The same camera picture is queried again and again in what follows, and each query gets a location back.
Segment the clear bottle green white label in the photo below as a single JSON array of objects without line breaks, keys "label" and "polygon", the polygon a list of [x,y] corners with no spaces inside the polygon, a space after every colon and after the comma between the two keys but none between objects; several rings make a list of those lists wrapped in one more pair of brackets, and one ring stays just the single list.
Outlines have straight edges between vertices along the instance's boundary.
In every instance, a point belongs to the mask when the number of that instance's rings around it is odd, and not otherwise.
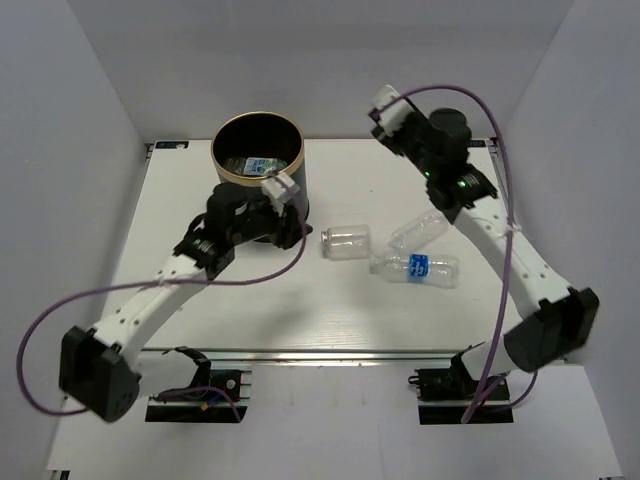
[{"label": "clear bottle green white label", "polygon": [[245,177],[262,177],[286,167],[284,160],[274,157],[231,157],[225,163],[227,171]]}]

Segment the clear jar with silver lid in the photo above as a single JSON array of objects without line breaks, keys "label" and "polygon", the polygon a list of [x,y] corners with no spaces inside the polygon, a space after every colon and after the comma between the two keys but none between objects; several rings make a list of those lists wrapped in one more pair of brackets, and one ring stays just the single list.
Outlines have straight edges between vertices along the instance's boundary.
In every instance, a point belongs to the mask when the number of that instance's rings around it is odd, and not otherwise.
[{"label": "clear jar with silver lid", "polygon": [[323,257],[333,261],[361,260],[371,254],[371,231],[368,225],[337,226],[320,234]]}]

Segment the clear bottle blue label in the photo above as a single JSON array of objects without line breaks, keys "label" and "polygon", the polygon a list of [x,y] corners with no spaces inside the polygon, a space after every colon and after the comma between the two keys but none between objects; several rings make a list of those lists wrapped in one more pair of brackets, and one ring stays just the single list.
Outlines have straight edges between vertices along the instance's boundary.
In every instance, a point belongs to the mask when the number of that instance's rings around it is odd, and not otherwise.
[{"label": "clear bottle blue label", "polygon": [[369,260],[370,272],[391,283],[429,285],[442,289],[458,286],[459,260],[447,255],[406,254],[386,251]]}]

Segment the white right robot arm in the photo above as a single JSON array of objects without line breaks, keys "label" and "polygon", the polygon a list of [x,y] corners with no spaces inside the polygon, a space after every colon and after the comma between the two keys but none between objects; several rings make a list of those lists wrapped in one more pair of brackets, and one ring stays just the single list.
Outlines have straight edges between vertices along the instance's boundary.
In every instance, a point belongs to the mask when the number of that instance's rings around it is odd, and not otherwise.
[{"label": "white right robot arm", "polygon": [[506,201],[469,161],[466,117],[448,108],[424,115],[390,86],[377,94],[370,116],[373,136],[424,175],[433,206],[502,279],[521,317],[498,341],[461,353],[453,363],[453,390],[472,399],[486,389],[487,374],[533,372],[584,347],[599,308],[597,295],[574,288],[509,224]]}]

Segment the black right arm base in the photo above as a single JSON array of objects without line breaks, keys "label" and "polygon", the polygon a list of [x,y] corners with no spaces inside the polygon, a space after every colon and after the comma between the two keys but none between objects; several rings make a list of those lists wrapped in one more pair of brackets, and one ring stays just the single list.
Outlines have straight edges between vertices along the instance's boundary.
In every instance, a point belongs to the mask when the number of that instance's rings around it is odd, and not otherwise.
[{"label": "black right arm base", "polygon": [[[415,389],[418,401],[419,423],[424,426],[460,425],[471,405],[477,383],[457,370],[460,354],[454,356],[447,368],[416,369],[408,384]],[[469,424],[511,424],[511,396],[504,376],[489,377],[489,394],[480,402]]]}]

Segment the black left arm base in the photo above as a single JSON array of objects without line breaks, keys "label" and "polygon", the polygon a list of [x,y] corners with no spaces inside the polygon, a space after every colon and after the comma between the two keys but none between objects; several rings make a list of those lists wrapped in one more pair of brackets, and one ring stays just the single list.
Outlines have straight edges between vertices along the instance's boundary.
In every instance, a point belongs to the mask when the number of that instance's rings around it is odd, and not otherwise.
[{"label": "black left arm base", "polygon": [[206,389],[148,400],[145,421],[163,424],[237,424],[249,407],[252,370],[247,364],[214,365]]}]

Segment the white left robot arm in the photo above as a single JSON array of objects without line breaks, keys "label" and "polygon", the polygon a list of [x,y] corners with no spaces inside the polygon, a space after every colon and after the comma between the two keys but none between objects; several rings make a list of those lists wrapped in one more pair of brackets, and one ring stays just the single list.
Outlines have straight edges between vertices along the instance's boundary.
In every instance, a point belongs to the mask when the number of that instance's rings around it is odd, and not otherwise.
[{"label": "white left robot arm", "polygon": [[263,179],[255,196],[233,183],[217,185],[153,280],[136,284],[135,294],[114,313],[63,336],[61,389],[108,423],[144,396],[227,398],[212,385],[211,361],[200,351],[172,347],[154,359],[142,351],[189,299],[220,282],[237,246],[266,239],[282,250],[304,248],[310,230],[300,188],[285,173]]}]

